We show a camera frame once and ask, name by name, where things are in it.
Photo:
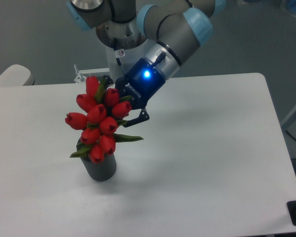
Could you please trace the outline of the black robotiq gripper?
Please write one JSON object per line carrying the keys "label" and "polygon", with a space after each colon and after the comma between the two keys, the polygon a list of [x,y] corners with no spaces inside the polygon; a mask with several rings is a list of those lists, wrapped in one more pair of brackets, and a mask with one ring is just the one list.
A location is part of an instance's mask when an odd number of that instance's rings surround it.
{"label": "black robotiq gripper", "polygon": [[[118,78],[115,88],[121,97],[131,96],[131,106],[133,110],[141,109],[137,118],[131,119],[123,125],[130,127],[150,119],[146,110],[148,100],[165,84],[165,77],[156,69],[161,62],[157,59],[150,64],[146,59],[141,58],[125,76]],[[108,75],[102,77],[104,89],[114,85],[114,81]]]}

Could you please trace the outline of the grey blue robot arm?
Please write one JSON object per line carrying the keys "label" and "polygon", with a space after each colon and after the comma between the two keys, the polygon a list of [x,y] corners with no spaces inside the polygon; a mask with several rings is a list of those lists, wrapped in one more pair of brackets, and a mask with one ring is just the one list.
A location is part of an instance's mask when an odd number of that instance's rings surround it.
{"label": "grey blue robot arm", "polygon": [[136,9],[134,0],[70,0],[67,8],[84,31],[94,30],[107,55],[107,83],[148,120],[148,100],[212,36],[210,18],[223,0],[174,0]]}

